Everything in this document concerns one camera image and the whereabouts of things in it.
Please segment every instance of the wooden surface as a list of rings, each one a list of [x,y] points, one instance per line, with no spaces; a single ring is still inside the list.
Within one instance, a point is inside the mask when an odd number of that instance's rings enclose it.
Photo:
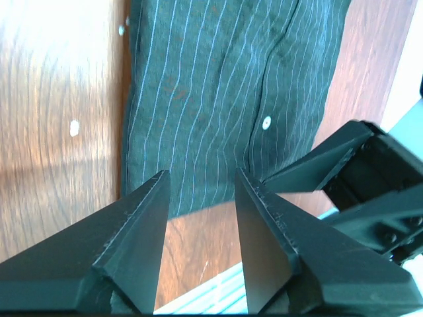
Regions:
[[[353,0],[316,144],[352,118],[380,122],[415,3]],[[127,11],[121,0],[0,1],[0,261],[118,198]],[[328,208],[321,195],[290,199]],[[239,261],[232,203],[173,219],[156,307]]]
[[[120,1],[0,1],[0,261],[116,200],[119,24]]]

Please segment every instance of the white surface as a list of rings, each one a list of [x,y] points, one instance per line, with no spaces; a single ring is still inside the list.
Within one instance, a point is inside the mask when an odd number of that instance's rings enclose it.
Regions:
[[[423,0],[418,0],[381,122],[381,128],[385,131],[392,129],[420,99],[418,91],[423,75],[422,34]]]

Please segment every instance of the shirt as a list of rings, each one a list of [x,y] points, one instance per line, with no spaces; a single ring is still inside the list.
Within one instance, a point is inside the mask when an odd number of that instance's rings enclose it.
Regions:
[[[350,0],[132,0],[122,194],[171,172],[169,217],[311,150]]]

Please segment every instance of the white button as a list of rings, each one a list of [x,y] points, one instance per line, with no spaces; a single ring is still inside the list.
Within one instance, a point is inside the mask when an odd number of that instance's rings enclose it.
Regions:
[[[272,123],[272,118],[269,116],[265,117],[265,119],[263,120],[263,125],[262,125],[263,130],[267,130],[270,127],[271,123]]]
[[[71,121],[71,137],[76,137],[79,133],[79,122],[77,120]]]

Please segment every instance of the button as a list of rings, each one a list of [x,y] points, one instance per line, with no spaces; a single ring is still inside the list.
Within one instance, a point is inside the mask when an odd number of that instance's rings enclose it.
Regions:
[[[272,118],[269,116],[265,117],[265,119],[263,120],[263,125],[262,125],[263,130],[267,130],[270,127],[271,123],[272,123]]]

